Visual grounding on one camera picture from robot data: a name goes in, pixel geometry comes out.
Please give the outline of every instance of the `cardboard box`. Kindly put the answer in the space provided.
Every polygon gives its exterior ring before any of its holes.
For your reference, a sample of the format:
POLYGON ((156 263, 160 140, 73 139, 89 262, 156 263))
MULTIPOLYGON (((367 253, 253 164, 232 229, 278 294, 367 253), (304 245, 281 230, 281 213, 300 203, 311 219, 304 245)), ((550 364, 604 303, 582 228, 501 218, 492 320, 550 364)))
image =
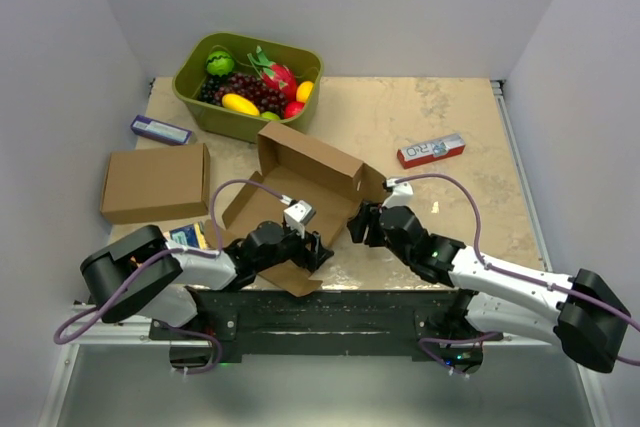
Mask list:
POLYGON ((100 212, 114 224, 206 215, 210 168, 204 144, 114 152, 100 212))
MULTIPOLYGON (((251 180, 261 182, 294 199, 309 202, 316 210, 308 225, 330 247, 355 215, 362 199, 383 201, 388 193, 385 177, 363 161, 318 139, 278 122, 269 122, 257 137, 260 172, 251 180)), ((281 223, 284 206, 272 195, 245 185, 222 214, 225 245, 228 239, 245 237, 261 222, 281 223)), ((205 238, 216 245, 213 229, 205 224, 205 238)), ((309 280, 309 272, 293 262, 272 267, 261 276, 294 295, 306 295, 320 281, 309 280)))

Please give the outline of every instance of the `wooden table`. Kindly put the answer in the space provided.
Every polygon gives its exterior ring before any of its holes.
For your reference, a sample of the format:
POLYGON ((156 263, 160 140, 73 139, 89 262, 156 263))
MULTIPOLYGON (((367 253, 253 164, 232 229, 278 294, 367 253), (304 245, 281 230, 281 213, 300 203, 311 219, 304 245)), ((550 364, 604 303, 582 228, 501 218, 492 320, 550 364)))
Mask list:
MULTIPOLYGON (((196 133, 212 157, 212 192, 232 178, 258 170, 252 144, 203 132, 173 95, 171 78, 157 78, 146 115, 196 133)), ((486 79, 324 78, 309 135, 355 157, 385 175, 439 172, 455 177, 476 199, 483 220, 483 252, 534 269, 543 268, 491 85, 486 79), (457 132, 467 147, 460 156, 405 171, 396 151, 412 143, 457 132)), ((139 138, 136 149, 164 147, 139 138)), ((411 208, 423 226, 471 243, 475 224, 471 207, 457 188, 442 180, 413 182, 411 208)), ((239 187, 219 196, 222 212, 239 187)), ((163 230, 204 220, 181 219, 157 224, 163 230)), ((111 241, 140 224, 114 226, 111 241)), ((439 289, 412 274, 386 249, 353 245, 348 232, 334 244, 335 256, 313 276, 324 289, 439 289)), ((250 288, 274 288, 258 279, 250 288)))

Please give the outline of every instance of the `plastic fruit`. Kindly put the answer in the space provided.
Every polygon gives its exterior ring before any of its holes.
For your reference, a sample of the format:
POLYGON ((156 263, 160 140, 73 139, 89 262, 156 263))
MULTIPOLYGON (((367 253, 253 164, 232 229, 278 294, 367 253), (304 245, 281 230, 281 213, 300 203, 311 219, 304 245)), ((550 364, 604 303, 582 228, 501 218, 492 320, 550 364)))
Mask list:
POLYGON ((225 79, 226 77, 224 76, 208 76, 208 79, 202 84, 198 100, 208 104, 213 104, 213 97, 218 89, 220 89, 225 79))
POLYGON ((286 95, 289 100, 294 100, 296 98, 298 84, 296 83, 296 78, 289 67, 286 65, 278 65, 269 60, 260 46, 256 47, 255 58, 251 54, 248 54, 247 57, 249 58, 249 62, 251 62, 253 68, 256 69, 256 72, 267 86, 272 89, 279 90, 286 95))
POLYGON ((284 109, 284 118, 290 119, 291 117, 295 117, 304 109, 304 102, 289 102, 284 109))
POLYGON ((236 72, 226 77, 211 78, 224 79, 224 83, 220 85, 218 90, 212 94, 207 91, 206 98, 201 99, 213 105, 222 105, 222 97, 226 94, 238 94, 251 101, 260 113, 273 112, 282 118, 284 108, 289 103, 287 97, 282 92, 267 87, 264 82, 255 75, 236 72))
POLYGON ((235 65, 235 62, 231 56, 224 50, 216 50, 211 52, 207 57, 206 69, 211 75, 227 75, 229 74, 235 65))
POLYGON ((280 117, 278 117, 278 115, 274 114, 273 112, 263 112, 262 114, 260 114, 260 117, 264 117, 265 119, 269 120, 280 120, 280 117))
POLYGON ((298 102, 305 103, 309 100, 309 96, 311 95, 311 90, 313 90, 313 82, 307 80, 301 83, 298 86, 298 90, 296 90, 296 100, 298 102))
POLYGON ((260 111, 253 105, 253 102, 238 94, 225 94, 222 97, 222 106, 225 109, 233 110, 241 114, 260 115, 260 111))

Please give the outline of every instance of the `grapes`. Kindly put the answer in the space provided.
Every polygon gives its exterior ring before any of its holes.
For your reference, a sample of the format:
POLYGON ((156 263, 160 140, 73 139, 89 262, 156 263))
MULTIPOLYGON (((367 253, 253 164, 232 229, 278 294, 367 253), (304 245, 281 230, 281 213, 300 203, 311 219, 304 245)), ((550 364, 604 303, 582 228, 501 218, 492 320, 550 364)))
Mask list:
POLYGON ((238 94, 254 103, 260 113, 273 112, 284 117, 288 104, 286 96, 267 86, 262 79, 241 72, 226 76, 207 76, 202 84, 198 100, 213 105, 222 105, 226 94, 238 94))

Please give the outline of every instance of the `purple box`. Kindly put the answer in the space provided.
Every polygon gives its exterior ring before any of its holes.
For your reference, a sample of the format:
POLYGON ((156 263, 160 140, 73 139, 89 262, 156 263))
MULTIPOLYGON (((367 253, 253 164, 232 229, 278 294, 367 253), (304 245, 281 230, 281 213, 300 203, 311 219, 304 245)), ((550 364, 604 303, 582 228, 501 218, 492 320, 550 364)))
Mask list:
POLYGON ((153 120, 144 115, 136 115, 131 122, 131 130, 141 137, 169 145, 186 145, 195 142, 196 139, 190 130, 153 120))

